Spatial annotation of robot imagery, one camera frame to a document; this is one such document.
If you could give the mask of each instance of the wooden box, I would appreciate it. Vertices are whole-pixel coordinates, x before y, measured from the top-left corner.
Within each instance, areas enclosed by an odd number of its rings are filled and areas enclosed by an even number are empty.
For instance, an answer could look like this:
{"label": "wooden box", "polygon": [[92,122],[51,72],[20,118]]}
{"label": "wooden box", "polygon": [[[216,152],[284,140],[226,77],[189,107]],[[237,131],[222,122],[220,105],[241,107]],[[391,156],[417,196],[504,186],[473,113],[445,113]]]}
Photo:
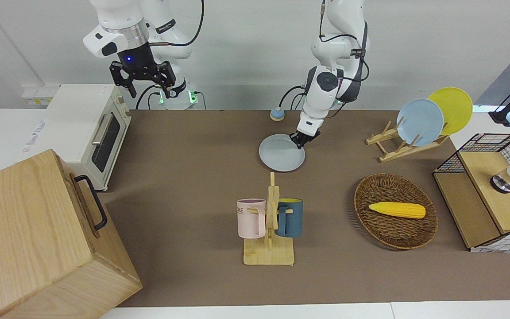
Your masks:
{"label": "wooden box", "polygon": [[51,150],[0,171],[0,318],[96,319],[141,289],[96,198]]}
{"label": "wooden box", "polygon": [[434,171],[471,252],[510,253],[510,193],[490,179],[510,163],[510,134],[476,134]]}

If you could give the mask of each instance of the wooden mug holder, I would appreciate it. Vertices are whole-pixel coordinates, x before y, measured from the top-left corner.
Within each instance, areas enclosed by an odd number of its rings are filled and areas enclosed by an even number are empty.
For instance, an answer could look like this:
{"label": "wooden mug holder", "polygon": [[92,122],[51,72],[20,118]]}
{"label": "wooden mug holder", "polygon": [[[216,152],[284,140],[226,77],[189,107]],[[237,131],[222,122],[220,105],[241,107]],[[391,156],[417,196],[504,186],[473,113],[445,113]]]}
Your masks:
{"label": "wooden mug holder", "polygon": [[275,173],[271,172],[271,185],[267,191],[267,210],[265,236],[257,239],[243,239],[243,263],[246,265],[293,265],[294,247],[292,238],[275,234],[279,228],[277,213],[279,206],[279,187],[275,185]]}
{"label": "wooden mug holder", "polygon": [[383,129],[383,131],[381,133],[379,133],[377,135],[372,134],[369,139],[366,139],[365,142],[367,145],[376,144],[377,147],[379,147],[379,149],[381,149],[381,152],[383,152],[383,155],[379,157],[379,162],[384,163],[384,162],[396,160],[397,158],[405,157],[405,156],[408,156],[408,155],[411,155],[414,153],[426,151],[427,149],[439,147],[449,137],[449,135],[440,135],[437,139],[435,139],[435,141],[433,141],[432,143],[430,143],[428,145],[425,145],[423,147],[415,147],[414,143],[416,143],[416,141],[421,137],[421,135],[419,134],[413,139],[412,143],[409,144],[409,143],[407,143],[407,141],[403,141],[401,143],[401,145],[399,145],[399,147],[397,149],[395,149],[395,151],[388,152],[383,147],[383,145],[381,145],[381,142],[392,140],[399,136],[397,129],[401,125],[403,119],[405,119],[405,117],[401,117],[401,119],[399,120],[397,125],[391,129],[389,129],[389,127],[391,126],[391,121],[389,121],[389,123],[387,123],[387,125],[385,125],[385,129]]}

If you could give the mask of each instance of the white cup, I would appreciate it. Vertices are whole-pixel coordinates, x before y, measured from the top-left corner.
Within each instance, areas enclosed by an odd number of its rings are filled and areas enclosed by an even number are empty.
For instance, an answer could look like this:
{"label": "white cup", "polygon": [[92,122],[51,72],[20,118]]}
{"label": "white cup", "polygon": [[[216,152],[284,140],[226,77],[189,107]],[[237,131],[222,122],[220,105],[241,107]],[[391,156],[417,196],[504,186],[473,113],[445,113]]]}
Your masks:
{"label": "white cup", "polygon": [[241,238],[255,239],[265,236],[265,208],[267,202],[260,198],[237,201],[237,233]]}

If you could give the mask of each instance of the wicker basket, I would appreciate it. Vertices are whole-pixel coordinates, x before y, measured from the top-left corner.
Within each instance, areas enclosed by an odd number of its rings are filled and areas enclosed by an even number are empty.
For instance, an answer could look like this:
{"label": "wicker basket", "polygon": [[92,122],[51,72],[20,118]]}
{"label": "wicker basket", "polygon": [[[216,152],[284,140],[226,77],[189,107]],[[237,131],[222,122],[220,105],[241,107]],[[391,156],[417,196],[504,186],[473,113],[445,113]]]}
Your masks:
{"label": "wicker basket", "polygon": [[[426,208],[426,216],[413,219],[379,214],[369,208],[375,202],[421,204]],[[430,198],[413,182],[398,175],[380,173],[364,178],[355,191],[354,208],[367,232],[393,248],[419,248],[437,232],[438,218]]]}

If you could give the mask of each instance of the plate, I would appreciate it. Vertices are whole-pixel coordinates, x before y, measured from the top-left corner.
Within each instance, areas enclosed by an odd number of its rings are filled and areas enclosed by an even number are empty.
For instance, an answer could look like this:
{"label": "plate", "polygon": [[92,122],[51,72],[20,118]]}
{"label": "plate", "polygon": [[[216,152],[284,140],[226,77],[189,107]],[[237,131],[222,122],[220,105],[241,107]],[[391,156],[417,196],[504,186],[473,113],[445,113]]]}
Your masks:
{"label": "plate", "polygon": [[286,134],[267,137],[259,145],[259,157],[265,165],[275,171],[295,170],[304,162],[304,148],[298,149]]}
{"label": "plate", "polygon": [[401,139],[411,144],[417,135],[415,147],[423,147],[438,138],[444,126],[444,116],[436,103],[417,99],[407,103],[397,116],[397,123],[404,117],[397,131]]}
{"label": "plate", "polygon": [[471,97],[457,87],[444,87],[429,96],[441,109],[446,126],[442,135],[450,135],[463,129],[471,119],[473,103]]}

